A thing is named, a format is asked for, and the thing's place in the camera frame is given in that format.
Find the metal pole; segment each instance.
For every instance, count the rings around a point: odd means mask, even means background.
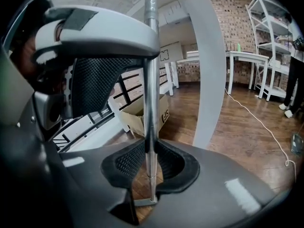
[[[145,0],[144,23],[158,34],[158,12],[156,0]],[[159,58],[147,60],[143,68],[144,78],[144,131],[147,175],[150,179],[151,201],[156,202],[157,154],[155,143],[158,140],[160,63]]]

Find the white cable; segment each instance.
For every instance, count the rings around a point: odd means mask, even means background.
[[[245,108],[255,119],[256,116],[254,116],[249,110],[247,107],[243,106],[240,102],[236,101],[231,95],[228,94],[228,96],[234,100],[235,102],[237,102],[241,107]],[[270,131],[268,128],[265,127],[265,125],[259,120],[257,119],[261,124],[262,126],[268,131],[270,132],[270,134],[272,135],[273,139],[276,141],[276,143],[279,145],[281,151],[283,152],[283,154],[285,155],[285,158],[286,158],[286,161],[285,161],[285,166],[288,166],[289,165],[289,162],[291,162],[293,165],[294,165],[294,181],[296,182],[296,168],[295,168],[295,162],[294,161],[291,161],[289,158],[288,158],[288,155],[285,153],[285,151],[282,149],[282,146],[280,145],[279,141],[275,138],[274,134],[272,133],[272,131]]]

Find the white shoe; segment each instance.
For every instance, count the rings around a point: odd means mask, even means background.
[[[284,103],[283,103],[283,104],[280,104],[280,105],[279,105],[279,108],[280,108],[281,110],[287,110],[287,109],[288,109],[288,106],[284,105]]]
[[[285,111],[285,116],[291,118],[293,116],[293,113],[291,112],[291,110]]]

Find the cardboard box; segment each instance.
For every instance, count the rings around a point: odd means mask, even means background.
[[[167,95],[160,95],[158,131],[162,128],[169,117],[169,104]],[[143,128],[143,96],[134,101],[121,111],[123,121],[129,128],[141,136],[144,136]]]

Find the black pants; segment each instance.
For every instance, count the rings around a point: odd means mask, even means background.
[[[298,80],[298,88],[295,94],[294,105],[290,107],[290,110],[293,114],[299,109],[304,99],[304,63],[291,57],[286,98],[284,100],[284,105],[286,106],[289,106],[290,104],[296,80]]]

